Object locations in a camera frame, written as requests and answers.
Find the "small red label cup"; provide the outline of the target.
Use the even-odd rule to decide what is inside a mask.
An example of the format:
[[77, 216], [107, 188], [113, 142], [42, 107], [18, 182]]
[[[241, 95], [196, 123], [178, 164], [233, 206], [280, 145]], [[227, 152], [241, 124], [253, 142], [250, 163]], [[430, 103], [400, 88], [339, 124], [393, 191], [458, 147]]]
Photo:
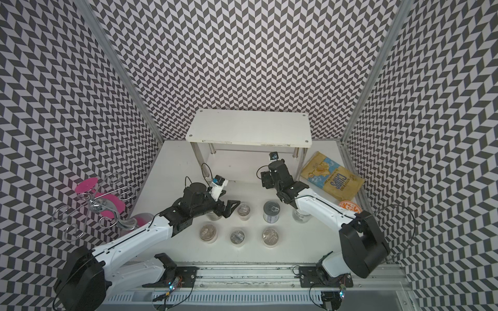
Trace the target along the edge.
[[237, 208], [237, 215], [242, 221], [247, 221], [251, 217], [251, 207], [246, 203], [241, 203]]

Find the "small yellow seed cup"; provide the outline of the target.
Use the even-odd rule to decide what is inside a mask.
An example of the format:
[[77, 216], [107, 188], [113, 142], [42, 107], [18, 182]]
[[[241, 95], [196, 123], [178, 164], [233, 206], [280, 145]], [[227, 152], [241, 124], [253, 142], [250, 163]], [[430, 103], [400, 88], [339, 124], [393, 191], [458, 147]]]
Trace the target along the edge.
[[246, 233], [242, 229], [235, 229], [230, 233], [230, 242], [234, 247], [242, 247], [246, 242]]

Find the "pink seed cup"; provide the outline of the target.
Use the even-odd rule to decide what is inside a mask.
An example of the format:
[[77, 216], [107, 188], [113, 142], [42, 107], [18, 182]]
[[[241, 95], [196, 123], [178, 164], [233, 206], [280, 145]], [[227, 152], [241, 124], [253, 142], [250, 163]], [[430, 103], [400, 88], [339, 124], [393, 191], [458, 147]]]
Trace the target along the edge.
[[212, 244], [216, 241], [218, 236], [217, 227], [213, 224], [205, 224], [199, 231], [199, 238], [202, 242]]
[[262, 236], [263, 244], [268, 248], [276, 247], [279, 240], [280, 240], [279, 233], [274, 228], [264, 229], [261, 236]]

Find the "purple white tin can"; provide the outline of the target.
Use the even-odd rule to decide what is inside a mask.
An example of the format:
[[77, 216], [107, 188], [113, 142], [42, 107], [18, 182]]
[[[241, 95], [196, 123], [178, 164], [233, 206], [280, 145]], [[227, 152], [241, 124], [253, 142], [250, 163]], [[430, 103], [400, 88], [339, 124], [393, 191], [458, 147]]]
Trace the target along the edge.
[[267, 201], [263, 206], [263, 219], [269, 224], [275, 224], [280, 218], [280, 205], [274, 201]]

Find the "white lid dark jar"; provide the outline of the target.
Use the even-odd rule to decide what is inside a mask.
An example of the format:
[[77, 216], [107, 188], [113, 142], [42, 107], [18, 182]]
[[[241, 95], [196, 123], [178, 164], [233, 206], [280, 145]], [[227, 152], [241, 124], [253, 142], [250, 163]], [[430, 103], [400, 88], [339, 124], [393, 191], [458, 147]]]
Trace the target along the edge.
[[293, 219], [299, 224], [305, 224], [311, 220], [312, 216], [307, 213], [301, 213], [299, 210], [295, 209], [292, 213]]

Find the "tomato label seed jar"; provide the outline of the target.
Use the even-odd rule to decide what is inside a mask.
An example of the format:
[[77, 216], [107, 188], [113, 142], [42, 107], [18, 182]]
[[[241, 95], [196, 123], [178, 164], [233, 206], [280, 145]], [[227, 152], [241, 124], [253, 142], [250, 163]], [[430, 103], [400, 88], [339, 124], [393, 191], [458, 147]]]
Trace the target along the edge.
[[214, 212], [209, 212], [206, 214], [206, 216], [208, 217], [209, 220], [211, 221], [218, 221], [222, 218], [222, 216], [218, 216], [216, 213]]

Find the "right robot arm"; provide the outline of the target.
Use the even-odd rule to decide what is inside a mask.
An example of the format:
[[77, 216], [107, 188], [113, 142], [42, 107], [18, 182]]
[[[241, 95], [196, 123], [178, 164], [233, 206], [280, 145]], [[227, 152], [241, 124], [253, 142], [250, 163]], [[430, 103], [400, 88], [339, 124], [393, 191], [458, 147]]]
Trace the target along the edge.
[[316, 264], [323, 281], [336, 280], [347, 274], [367, 278], [390, 254], [385, 235], [368, 211], [356, 213], [339, 207], [294, 180], [283, 159], [273, 159], [268, 171], [261, 173], [266, 189], [275, 189], [284, 204], [302, 216], [312, 216], [336, 231], [340, 248], [324, 255]]

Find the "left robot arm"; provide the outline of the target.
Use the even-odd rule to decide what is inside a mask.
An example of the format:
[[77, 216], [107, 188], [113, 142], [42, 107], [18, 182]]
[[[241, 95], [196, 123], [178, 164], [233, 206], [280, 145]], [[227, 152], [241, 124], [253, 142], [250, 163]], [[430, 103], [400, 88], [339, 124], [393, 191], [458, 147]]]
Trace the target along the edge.
[[155, 214], [150, 222], [132, 233], [92, 249], [82, 246], [68, 253], [66, 264], [57, 273], [54, 302], [60, 303], [63, 310], [97, 310], [116, 294], [162, 281], [171, 266], [164, 253], [143, 264], [125, 266], [125, 263], [177, 236], [196, 217], [215, 213], [229, 218], [241, 201], [220, 199], [226, 193], [227, 183], [220, 177], [209, 187], [192, 183], [171, 207]]

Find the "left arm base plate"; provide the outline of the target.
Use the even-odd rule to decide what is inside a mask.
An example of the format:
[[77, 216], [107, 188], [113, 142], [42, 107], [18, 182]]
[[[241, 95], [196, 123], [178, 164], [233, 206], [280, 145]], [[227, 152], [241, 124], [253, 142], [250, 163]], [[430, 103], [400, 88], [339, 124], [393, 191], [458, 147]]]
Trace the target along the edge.
[[175, 269], [168, 268], [157, 282], [143, 285], [144, 288], [169, 288], [176, 278], [182, 288], [193, 288], [197, 279], [198, 267], [178, 266]]

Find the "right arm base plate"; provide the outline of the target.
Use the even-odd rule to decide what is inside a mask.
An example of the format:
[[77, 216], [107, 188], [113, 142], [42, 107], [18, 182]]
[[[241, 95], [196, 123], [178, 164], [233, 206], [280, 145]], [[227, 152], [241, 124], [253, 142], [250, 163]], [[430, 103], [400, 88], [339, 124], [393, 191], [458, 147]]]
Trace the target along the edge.
[[325, 287], [325, 288], [340, 288], [344, 285], [346, 288], [354, 286], [352, 276], [343, 274], [338, 277], [329, 276], [322, 268], [316, 266], [297, 266], [297, 270], [293, 272], [300, 282], [302, 288]]

